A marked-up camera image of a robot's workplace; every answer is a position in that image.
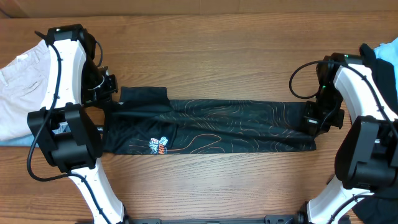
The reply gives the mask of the black printed cycling jersey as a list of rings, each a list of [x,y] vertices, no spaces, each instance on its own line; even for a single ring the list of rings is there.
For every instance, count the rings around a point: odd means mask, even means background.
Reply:
[[[123,87],[103,106],[106,152],[130,155],[313,151],[304,103],[171,100],[165,87]]]

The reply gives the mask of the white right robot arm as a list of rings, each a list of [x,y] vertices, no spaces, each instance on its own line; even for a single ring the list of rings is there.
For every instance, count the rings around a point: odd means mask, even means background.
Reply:
[[[289,223],[349,223],[345,214],[364,199],[397,187],[397,114],[362,56],[333,53],[316,65],[319,89],[306,103],[300,128],[315,137],[340,128],[346,103],[351,128],[335,156],[335,174]]]

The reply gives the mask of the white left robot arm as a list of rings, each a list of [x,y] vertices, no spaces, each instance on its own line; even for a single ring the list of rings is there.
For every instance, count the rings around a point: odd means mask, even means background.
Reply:
[[[85,109],[110,103],[116,77],[95,63],[100,43],[81,25],[37,33],[50,52],[50,75],[40,109],[27,124],[34,140],[27,158],[29,175],[39,182],[69,178],[93,215],[93,223],[129,223],[129,215],[105,174],[103,144]]]

